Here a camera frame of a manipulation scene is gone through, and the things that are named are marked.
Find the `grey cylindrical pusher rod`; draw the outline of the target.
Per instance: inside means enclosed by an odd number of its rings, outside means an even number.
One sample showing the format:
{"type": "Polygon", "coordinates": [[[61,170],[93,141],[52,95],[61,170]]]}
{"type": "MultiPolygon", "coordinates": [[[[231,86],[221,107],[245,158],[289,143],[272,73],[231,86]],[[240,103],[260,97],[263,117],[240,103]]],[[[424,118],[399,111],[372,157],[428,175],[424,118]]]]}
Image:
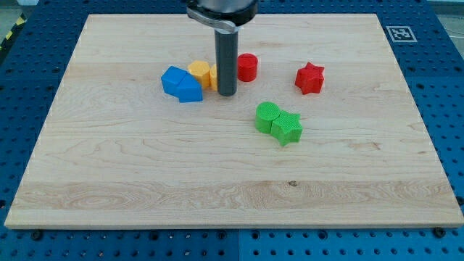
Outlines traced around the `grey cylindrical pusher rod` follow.
{"type": "Polygon", "coordinates": [[[238,33],[215,31],[217,91],[221,96],[233,96],[237,89],[238,33]]]}

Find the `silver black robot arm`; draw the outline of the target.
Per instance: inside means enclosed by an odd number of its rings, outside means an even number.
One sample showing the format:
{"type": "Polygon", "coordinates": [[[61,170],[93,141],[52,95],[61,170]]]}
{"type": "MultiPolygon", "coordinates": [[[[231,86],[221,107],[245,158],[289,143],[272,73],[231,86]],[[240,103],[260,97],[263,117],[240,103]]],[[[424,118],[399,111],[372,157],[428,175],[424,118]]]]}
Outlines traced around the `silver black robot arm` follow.
{"type": "Polygon", "coordinates": [[[188,0],[189,18],[215,31],[217,92],[233,96],[237,90],[239,29],[257,14],[257,0],[188,0]]]}

